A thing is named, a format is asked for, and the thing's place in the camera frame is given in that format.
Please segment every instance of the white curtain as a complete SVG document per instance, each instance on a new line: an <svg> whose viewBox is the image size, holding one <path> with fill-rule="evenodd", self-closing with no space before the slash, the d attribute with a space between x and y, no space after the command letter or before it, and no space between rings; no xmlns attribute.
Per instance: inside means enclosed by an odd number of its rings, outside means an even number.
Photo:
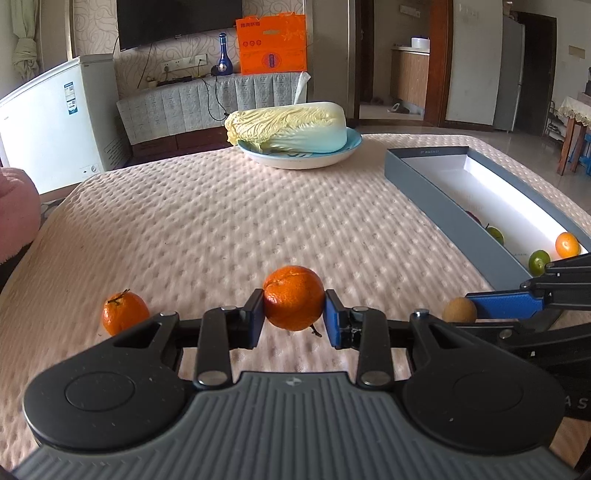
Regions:
<svg viewBox="0 0 591 480"><path fill-rule="evenodd" d="M35 22L38 0L11 0L12 30L18 37L17 47L12 54L14 69L24 80L31 80L39 73Z"/></svg>

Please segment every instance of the pink pillow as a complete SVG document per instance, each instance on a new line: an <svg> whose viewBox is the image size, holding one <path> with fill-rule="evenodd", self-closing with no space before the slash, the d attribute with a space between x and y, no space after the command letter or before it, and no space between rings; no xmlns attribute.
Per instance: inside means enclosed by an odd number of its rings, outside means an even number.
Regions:
<svg viewBox="0 0 591 480"><path fill-rule="evenodd" d="M39 231L41 199L18 168L0 168L0 264L30 244Z"/></svg>

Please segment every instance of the doorway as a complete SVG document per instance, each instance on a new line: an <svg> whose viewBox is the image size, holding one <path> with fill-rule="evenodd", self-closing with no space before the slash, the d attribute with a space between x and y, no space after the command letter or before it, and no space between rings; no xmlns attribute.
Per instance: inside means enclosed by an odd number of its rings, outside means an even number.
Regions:
<svg viewBox="0 0 591 480"><path fill-rule="evenodd" d="M556 18L515 12L525 26L521 97L515 129L542 137L548 121L556 70Z"/></svg>
<svg viewBox="0 0 591 480"><path fill-rule="evenodd" d="M364 124L445 121L452 64L453 0L361 0L355 112ZM430 38L413 47L412 38Z"/></svg>

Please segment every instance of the white refrigerator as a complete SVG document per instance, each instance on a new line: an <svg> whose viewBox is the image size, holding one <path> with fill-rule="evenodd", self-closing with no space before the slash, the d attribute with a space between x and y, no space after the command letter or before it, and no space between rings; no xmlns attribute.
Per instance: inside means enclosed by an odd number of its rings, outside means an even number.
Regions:
<svg viewBox="0 0 591 480"><path fill-rule="evenodd" d="M110 54L59 65L0 100L0 158L40 194L122 167L131 150Z"/></svg>

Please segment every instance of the silver refrigerator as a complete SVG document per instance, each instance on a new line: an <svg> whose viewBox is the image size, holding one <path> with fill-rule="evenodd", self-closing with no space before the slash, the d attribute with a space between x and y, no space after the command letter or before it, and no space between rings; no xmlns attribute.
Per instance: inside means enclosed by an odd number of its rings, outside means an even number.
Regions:
<svg viewBox="0 0 591 480"><path fill-rule="evenodd" d="M523 78L524 53L525 26L503 16L501 76L496 97L495 119L492 124L498 130L512 132L515 126Z"/></svg>

